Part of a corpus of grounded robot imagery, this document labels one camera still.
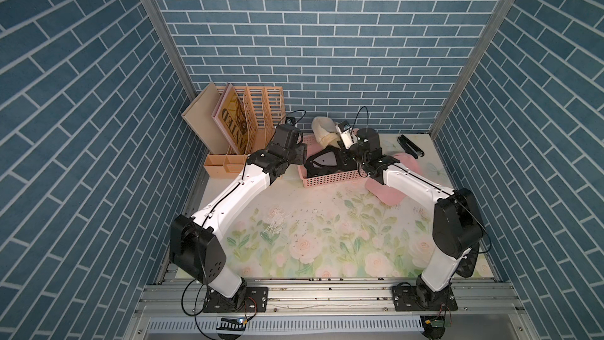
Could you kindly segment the black baseball cap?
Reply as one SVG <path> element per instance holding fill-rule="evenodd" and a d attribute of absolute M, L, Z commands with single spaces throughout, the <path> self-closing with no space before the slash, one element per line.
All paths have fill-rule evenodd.
<path fill-rule="evenodd" d="M 304 167 L 308 178 L 350 172 L 357 169 L 357 163 L 346 150 L 327 146 L 324 150 L 307 157 Z"/>

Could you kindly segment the beige baseball cap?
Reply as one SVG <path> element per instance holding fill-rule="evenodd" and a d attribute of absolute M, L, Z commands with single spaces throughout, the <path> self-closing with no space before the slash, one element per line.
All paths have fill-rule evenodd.
<path fill-rule="evenodd" d="M 316 138 L 316 142 L 319 143 L 323 149 L 327 148 L 327 146 L 340 147 L 338 143 L 341 141 L 341 137 L 338 134 L 337 126 L 332 119 L 326 116 L 315 117 L 311 123 L 311 129 Z"/>

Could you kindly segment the pink baseball cap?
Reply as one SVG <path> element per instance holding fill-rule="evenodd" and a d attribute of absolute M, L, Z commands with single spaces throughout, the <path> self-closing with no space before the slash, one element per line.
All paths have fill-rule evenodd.
<path fill-rule="evenodd" d="M 422 169 L 415 158 L 410 154 L 399 153 L 393 156 L 399 160 L 401 165 L 415 175 L 422 174 Z M 413 179 L 410 175 L 406 175 L 398 168 L 394 172 L 388 172 L 384 179 L 385 183 L 380 184 L 377 180 L 368 178 L 365 183 L 365 188 L 377 197 L 381 203 L 387 206 L 397 206 L 408 193 L 417 194 L 419 191 L 418 184 L 413 185 Z"/>

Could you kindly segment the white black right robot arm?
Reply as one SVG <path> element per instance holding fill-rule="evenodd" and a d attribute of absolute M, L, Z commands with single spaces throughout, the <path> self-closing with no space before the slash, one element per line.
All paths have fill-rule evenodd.
<path fill-rule="evenodd" d="M 408 297 L 426 311 L 455 309 L 451 281 L 459 270 L 475 268 L 486 233 L 473 193 L 454 190 L 413 172 L 400 159 L 382 152 L 378 133 L 369 127 L 341 132 L 348 156 L 369 178 L 398 190 L 432 217 L 435 250 Z"/>

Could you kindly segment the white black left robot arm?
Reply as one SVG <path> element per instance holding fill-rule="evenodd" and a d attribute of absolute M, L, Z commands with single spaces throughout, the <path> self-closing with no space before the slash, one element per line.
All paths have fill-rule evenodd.
<path fill-rule="evenodd" d="M 170 227 L 169 258 L 187 274 L 218 294 L 229 312 L 243 309 L 247 282 L 227 266 L 223 239 L 248 204 L 291 165 L 306 160 L 307 146 L 293 124 L 279 124 L 267 147 L 250 154 L 235 180 L 190 217 L 180 215 Z"/>

